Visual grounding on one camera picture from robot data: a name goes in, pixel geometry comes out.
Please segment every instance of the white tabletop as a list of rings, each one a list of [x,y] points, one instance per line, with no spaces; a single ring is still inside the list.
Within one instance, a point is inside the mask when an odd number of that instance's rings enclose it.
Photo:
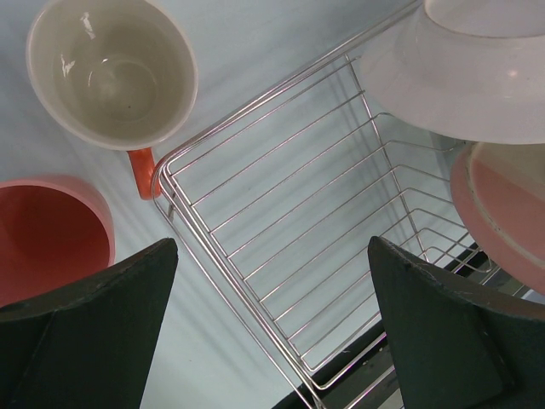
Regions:
[[[162,3],[192,42],[200,83],[192,116],[155,150],[158,158],[402,1]],[[90,181],[112,210],[119,261],[173,233],[153,203],[139,199],[125,153],[69,135],[39,104],[26,75],[25,41],[43,4],[0,2],[0,180],[57,173]],[[274,406],[290,386],[181,255],[142,407]]]

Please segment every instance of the white bowl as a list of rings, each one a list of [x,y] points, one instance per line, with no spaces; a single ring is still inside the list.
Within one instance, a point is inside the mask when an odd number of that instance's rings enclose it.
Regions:
[[[364,87],[391,114],[450,137],[545,142],[545,2],[428,0],[368,44]]]

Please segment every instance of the white mug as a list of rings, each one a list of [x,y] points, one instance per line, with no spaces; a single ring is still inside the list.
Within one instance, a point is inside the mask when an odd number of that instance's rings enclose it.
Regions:
[[[151,146],[172,136],[197,97],[186,36],[148,0],[52,0],[32,24],[26,64],[38,99],[81,139],[129,151],[143,199]]]

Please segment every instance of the dish rack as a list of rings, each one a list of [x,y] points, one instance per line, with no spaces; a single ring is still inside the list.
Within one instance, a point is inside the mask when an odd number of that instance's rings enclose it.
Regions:
[[[475,269],[468,260],[479,249],[450,201],[448,178],[464,142],[383,112],[359,78],[365,42],[420,3],[271,87],[167,155],[155,172],[159,211],[309,408],[326,408],[320,391],[386,337],[327,382],[315,380],[381,319],[367,262],[371,236],[441,267],[454,262],[454,272]],[[488,280],[497,271],[490,263],[479,272]]]

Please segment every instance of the drying rack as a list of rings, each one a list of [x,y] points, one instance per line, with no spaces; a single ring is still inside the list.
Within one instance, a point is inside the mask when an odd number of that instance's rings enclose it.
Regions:
[[[441,267],[456,262],[454,272],[473,268],[468,260],[479,252],[450,201],[450,166],[464,142],[404,124],[360,83],[365,42],[420,3],[257,96],[155,172],[160,212],[309,408],[326,408],[319,392],[386,336],[327,382],[315,381],[381,318],[366,254],[371,236]],[[469,257],[458,259],[464,252]],[[480,272],[488,280],[497,271],[489,264]]]

